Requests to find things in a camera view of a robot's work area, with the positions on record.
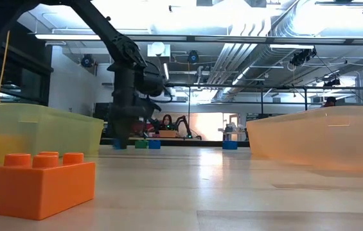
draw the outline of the robotic arm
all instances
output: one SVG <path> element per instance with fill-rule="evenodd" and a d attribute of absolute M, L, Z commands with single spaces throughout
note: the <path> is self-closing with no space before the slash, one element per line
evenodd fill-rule
<path fill-rule="evenodd" d="M 90 0 L 0 0 L 0 45 L 17 19 L 39 4 L 70 6 L 104 42 L 114 59 L 107 70 L 115 73 L 110 131 L 121 141 L 121 147 L 125 147 L 131 124 L 139 117 L 149 118 L 154 110 L 161 110 L 148 98 L 140 98 L 137 90 L 148 96 L 159 96 L 164 90 L 163 77 L 155 67 L 146 64 L 137 44 L 114 29 L 109 18 Z"/>

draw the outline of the wooden surface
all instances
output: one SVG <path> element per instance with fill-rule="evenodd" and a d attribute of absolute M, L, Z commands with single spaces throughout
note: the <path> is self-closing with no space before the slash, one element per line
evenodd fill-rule
<path fill-rule="evenodd" d="M 0 230 L 363 231 L 363 172 L 320 171 L 249 148 L 112 150 L 95 161 L 96 197 L 44 221 L 0 216 Z"/>

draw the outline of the green block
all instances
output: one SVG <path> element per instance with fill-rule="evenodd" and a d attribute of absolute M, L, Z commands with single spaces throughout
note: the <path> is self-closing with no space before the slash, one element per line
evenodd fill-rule
<path fill-rule="evenodd" d="M 136 141 L 135 147 L 136 148 L 147 148 L 148 147 L 148 141 L 145 141 L 145 140 Z"/>

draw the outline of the orange lego brick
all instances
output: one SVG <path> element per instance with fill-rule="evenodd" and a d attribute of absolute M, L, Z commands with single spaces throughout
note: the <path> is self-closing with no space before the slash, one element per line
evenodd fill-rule
<path fill-rule="evenodd" d="M 42 220 L 94 198 L 95 163 L 83 153 L 8 154 L 0 166 L 0 215 Z"/>

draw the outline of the lego stud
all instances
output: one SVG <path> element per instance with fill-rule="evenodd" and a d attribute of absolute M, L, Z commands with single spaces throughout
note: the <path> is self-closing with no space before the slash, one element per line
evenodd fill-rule
<path fill-rule="evenodd" d="M 4 157 L 4 166 L 8 167 L 30 167 L 31 155 L 23 153 L 7 154 Z"/>
<path fill-rule="evenodd" d="M 57 167 L 58 156 L 55 155 L 36 155 L 33 157 L 33 167 Z"/>
<path fill-rule="evenodd" d="M 57 151 L 42 151 L 39 153 L 39 155 L 56 155 L 56 156 L 58 156 L 58 152 Z"/>
<path fill-rule="evenodd" d="M 84 163 L 84 153 L 66 153 L 63 156 L 63 164 L 82 164 Z"/>

